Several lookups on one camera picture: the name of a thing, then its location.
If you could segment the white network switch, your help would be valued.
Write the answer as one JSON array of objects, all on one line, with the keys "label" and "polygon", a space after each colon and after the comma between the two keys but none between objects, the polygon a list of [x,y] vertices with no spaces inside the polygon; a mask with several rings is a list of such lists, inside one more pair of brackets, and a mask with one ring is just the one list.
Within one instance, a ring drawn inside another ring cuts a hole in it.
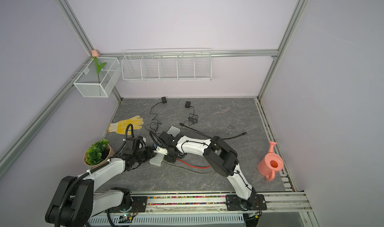
[{"label": "white network switch", "polygon": [[150,164],[156,167],[160,167],[162,165],[164,154],[157,153],[153,158],[150,159]]},{"label": "white network switch", "polygon": [[181,132],[181,130],[175,126],[171,126],[169,128],[169,130],[167,131],[167,134],[173,136],[173,137],[176,137],[179,133]]}]

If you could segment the artificial pink tulip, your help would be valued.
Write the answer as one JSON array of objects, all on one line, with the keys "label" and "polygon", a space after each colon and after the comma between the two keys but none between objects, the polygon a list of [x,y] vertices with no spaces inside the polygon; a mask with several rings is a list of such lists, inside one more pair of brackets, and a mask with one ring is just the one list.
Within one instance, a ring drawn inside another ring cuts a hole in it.
[{"label": "artificial pink tulip", "polygon": [[100,63],[99,60],[98,60],[99,56],[100,55],[99,55],[99,52],[97,50],[92,50],[92,57],[93,57],[93,61],[94,61],[95,66],[96,66],[96,72],[97,72],[97,76],[98,76],[98,83],[101,82],[100,81],[100,71],[107,64],[106,62]]}]

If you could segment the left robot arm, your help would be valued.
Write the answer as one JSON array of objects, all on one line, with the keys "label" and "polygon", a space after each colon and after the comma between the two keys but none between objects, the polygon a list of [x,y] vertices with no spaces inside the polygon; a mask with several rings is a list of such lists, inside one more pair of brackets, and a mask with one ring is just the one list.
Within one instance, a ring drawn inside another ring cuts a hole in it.
[{"label": "left robot arm", "polygon": [[83,227],[91,217],[112,208],[140,212],[140,205],[134,202],[129,189],[114,187],[103,193],[96,191],[111,178],[135,170],[149,161],[156,155],[155,149],[146,145],[144,137],[136,137],[133,125],[128,125],[123,144],[104,164],[60,181],[45,214],[45,221],[56,227]]}]

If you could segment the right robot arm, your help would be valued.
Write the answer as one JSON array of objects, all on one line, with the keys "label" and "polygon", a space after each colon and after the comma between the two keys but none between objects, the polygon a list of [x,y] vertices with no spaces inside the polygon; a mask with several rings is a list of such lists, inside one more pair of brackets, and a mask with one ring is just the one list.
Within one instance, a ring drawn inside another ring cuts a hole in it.
[{"label": "right robot arm", "polygon": [[222,138],[214,136],[202,140],[163,132],[159,136],[154,136],[153,140],[158,148],[165,149],[168,155],[175,158],[185,157],[187,154],[204,157],[216,173],[227,178],[235,190],[234,195],[226,195],[229,211],[262,213],[267,209],[264,196],[256,192],[242,173],[238,153]]}]

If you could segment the yellow white work glove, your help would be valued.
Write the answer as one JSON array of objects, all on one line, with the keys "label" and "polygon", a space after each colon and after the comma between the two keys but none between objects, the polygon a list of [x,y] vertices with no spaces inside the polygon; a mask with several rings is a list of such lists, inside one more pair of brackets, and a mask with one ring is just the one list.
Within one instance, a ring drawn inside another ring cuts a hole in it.
[{"label": "yellow white work glove", "polygon": [[144,120],[140,116],[134,116],[126,120],[121,120],[116,123],[111,123],[109,125],[108,132],[123,135],[126,132],[126,128],[130,124],[133,125],[134,130],[140,130],[144,124]]}]

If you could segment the small white mesh basket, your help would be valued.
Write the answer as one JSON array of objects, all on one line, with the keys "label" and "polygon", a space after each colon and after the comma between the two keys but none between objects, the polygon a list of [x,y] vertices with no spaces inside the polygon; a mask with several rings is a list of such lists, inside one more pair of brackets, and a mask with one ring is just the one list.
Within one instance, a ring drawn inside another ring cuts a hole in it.
[{"label": "small white mesh basket", "polygon": [[94,57],[74,80],[74,85],[83,97],[107,98],[121,74],[118,58]]}]

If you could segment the potted green plant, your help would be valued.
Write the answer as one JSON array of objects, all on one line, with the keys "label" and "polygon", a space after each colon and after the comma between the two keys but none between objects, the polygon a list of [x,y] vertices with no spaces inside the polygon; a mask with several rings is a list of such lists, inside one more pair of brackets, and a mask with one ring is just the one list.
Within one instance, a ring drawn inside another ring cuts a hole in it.
[{"label": "potted green plant", "polygon": [[104,164],[111,156],[115,154],[106,139],[100,140],[92,144],[85,152],[84,163],[95,168]]}]

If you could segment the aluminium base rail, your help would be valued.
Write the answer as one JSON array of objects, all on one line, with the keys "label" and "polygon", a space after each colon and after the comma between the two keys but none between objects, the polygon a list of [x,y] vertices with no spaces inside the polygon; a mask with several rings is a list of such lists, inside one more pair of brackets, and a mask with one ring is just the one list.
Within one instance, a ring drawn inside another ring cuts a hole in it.
[{"label": "aluminium base rail", "polygon": [[294,226],[319,223],[303,192],[261,192],[249,211],[233,192],[132,192],[131,207],[112,207],[91,217],[88,227],[258,226],[288,215]]}]

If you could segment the pink watering can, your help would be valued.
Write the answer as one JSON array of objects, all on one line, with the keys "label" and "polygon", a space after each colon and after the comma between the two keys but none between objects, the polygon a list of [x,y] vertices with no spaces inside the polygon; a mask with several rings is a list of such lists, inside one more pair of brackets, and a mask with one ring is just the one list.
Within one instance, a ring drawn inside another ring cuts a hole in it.
[{"label": "pink watering can", "polygon": [[274,153],[274,147],[277,143],[269,141],[269,144],[269,151],[259,162],[258,170],[270,182],[275,179],[276,173],[284,168],[284,161],[278,154]]}]

